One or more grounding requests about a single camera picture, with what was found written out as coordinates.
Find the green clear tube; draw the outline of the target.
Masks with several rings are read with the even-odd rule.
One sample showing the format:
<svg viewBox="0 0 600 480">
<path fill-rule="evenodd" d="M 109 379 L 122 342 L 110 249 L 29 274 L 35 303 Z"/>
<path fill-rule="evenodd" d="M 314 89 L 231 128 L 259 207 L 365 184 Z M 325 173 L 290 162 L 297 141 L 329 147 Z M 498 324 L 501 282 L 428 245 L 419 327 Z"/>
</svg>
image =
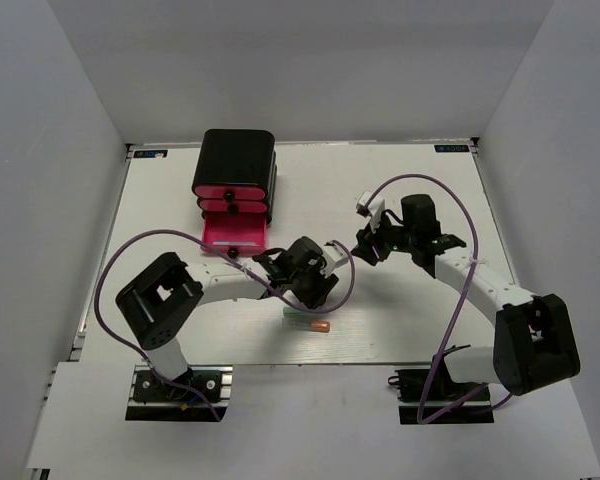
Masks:
<svg viewBox="0 0 600 480">
<path fill-rule="evenodd" d="M 311 318 L 312 314 L 297 310 L 292 307 L 284 307 L 283 308 L 283 316 L 285 318 Z"/>
</svg>

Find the clear tube orange cap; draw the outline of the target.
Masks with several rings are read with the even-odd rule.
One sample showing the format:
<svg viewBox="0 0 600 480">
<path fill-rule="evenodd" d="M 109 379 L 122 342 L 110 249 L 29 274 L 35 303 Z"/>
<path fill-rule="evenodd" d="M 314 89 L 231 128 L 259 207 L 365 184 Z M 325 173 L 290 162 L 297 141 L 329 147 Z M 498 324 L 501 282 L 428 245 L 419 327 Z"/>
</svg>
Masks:
<svg viewBox="0 0 600 480">
<path fill-rule="evenodd" d="M 282 324 L 291 329 L 328 334 L 331 324 L 328 321 L 301 318 L 284 318 Z"/>
</svg>

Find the pink bottom drawer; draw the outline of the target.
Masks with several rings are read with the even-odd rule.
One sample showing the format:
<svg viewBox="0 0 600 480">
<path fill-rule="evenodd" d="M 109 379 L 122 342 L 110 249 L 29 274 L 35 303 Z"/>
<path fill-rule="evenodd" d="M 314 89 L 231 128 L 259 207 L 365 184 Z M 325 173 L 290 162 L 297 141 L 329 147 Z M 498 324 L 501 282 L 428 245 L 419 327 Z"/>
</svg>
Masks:
<svg viewBox="0 0 600 480">
<path fill-rule="evenodd" d="M 208 212 L 204 218 L 202 241 L 230 258 L 257 255 L 266 250 L 267 219 L 264 214 Z M 260 247 L 214 247 L 213 242 L 257 242 Z"/>
</svg>

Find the pink drawer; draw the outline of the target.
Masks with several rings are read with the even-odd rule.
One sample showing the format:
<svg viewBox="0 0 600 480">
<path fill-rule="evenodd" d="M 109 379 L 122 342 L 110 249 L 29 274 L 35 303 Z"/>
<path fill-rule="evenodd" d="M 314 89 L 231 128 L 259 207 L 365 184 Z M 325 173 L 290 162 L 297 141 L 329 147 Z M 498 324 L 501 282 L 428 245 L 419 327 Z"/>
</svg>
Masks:
<svg viewBox="0 0 600 480">
<path fill-rule="evenodd" d="M 266 250 L 267 219 L 264 214 L 208 212 L 204 218 L 202 241 L 230 258 L 257 255 Z M 213 242 L 257 242 L 260 247 L 214 247 Z"/>
<path fill-rule="evenodd" d="M 193 193 L 205 199 L 224 199 L 231 192 L 234 200 L 262 201 L 267 191 L 254 185 L 198 185 L 192 188 Z"/>
<path fill-rule="evenodd" d="M 265 214 L 269 211 L 266 202 L 251 200 L 233 200 L 227 202 L 220 198 L 202 198 L 197 202 L 205 212 Z"/>
</svg>

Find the pink top drawer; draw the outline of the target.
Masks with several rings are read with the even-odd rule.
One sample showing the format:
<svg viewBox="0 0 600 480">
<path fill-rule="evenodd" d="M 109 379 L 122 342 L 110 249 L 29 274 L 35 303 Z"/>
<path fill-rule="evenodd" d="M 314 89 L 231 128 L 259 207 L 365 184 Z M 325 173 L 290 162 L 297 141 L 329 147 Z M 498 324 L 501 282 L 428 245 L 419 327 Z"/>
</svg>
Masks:
<svg viewBox="0 0 600 480">
<path fill-rule="evenodd" d="M 234 200 L 262 201 L 267 191 L 254 185 L 198 185 L 192 188 L 193 193 L 205 199 L 224 199 L 231 192 Z"/>
</svg>

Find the light blue clear tube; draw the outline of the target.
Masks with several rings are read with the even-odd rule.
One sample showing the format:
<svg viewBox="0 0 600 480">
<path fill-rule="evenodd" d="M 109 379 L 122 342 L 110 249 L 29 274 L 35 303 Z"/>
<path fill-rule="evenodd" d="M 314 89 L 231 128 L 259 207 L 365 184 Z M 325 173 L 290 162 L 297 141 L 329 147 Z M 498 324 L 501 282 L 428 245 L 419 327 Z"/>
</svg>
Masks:
<svg viewBox="0 0 600 480">
<path fill-rule="evenodd" d="M 214 247 L 226 247 L 226 248 L 260 247 L 260 244 L 258 244 L 257 242 L 219 242 L 219 241 L 216 241 L 216 242 L 213 242 L 211 245 Z"/>
</svg>

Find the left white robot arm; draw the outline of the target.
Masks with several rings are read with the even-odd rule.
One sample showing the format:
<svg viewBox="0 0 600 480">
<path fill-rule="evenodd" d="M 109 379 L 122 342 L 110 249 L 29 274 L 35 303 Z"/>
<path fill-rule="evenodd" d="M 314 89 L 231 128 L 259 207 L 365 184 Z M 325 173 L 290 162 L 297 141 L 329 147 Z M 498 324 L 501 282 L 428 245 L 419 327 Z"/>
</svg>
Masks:
<svg viewBox="0 0 600 480">
<path fill-rule="evenodd" d="M 115 303 L 157 369 L 157 387 L 168 398 L 179 399 L 189 392 L 192 377 L 177 334 L 196 307 L 290 291 L 303 307 L 316 310 L 338 283 L 335 270 L 347 262 L 341 247 L 320 246 L 306 236 L 287 249 L 265 250 L 238 266 L 188 265 L 167 252 L 127 284 Z"/>
</svg>

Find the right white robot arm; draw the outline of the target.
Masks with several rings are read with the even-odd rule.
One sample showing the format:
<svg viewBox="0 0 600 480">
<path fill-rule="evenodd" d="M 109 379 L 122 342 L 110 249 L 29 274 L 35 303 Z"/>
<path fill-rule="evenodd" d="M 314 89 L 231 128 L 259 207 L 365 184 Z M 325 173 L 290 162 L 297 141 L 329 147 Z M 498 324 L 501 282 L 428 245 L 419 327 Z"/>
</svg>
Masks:
<svg viewBox="0 0 600 480">
<path fill-rule="evenodd" d="M 408 253 L 415 265 L 457 292 L 494 327 L 491 346 L 459 347 L 444 353 L 431 374 L 433 390 L 452 399 L 468 383 L 494 383 L 521 396 L 577 376 L 581 362 L 565 302 L 514 285 L 472 256 L 465 242 L 441 230 L 426 194 L 401 201 L 403 218 L 392 224 L 383 198 L 364 192 L 356 211 L 367 218 L 354 256 L 375 266 L 390 253 Z"/>
</svg>

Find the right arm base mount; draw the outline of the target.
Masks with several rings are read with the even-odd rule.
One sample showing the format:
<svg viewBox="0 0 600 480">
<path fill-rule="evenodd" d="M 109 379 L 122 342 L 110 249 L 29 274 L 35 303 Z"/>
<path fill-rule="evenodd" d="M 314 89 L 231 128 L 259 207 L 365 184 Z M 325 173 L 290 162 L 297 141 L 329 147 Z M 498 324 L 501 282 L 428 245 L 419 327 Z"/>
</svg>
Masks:
<svg viewBox="0 0 600 480">
<path fill-rule="evenodd" d="M 428 373 L 428 366 L 415 365 L 411 368 L 397 369 L 388 377 L 388 386 L 397 393 L 398 413 L 401 425 L 418 424 L 417 409 Z M 468 394 L 476 387 L 477 384 L 475 383 L 453 383 L 446 373 L 439 371 L 430 388 L 423 410 L 423 417 L 427 418 L 433 415 L 438 410 L 443 409 Z M 487 388 L 483 388 L 474 397 L 466 400 L 461 406 L 434 420 L 433 424 L 492 424 L 494 416 L 491 406 L 490 392 Z"/>
</svg>

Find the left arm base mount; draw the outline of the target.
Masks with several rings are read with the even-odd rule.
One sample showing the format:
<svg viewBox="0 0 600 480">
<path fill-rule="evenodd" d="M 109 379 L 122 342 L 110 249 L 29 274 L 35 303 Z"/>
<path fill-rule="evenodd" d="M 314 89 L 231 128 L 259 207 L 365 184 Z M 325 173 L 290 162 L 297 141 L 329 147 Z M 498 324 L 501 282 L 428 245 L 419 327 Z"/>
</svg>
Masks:
<svg viewBox="0 0 600 480">
<path fill-rule="evenodd" d="M 132 376 L 126 421 L 214 423 L 223 419 L 233 383 L 231 366 L 193 367 L 186 384 L 211 402 L 216 415 L 194 392 L 159 380 L 147 366 L 137 366 Z"/>
</svg>

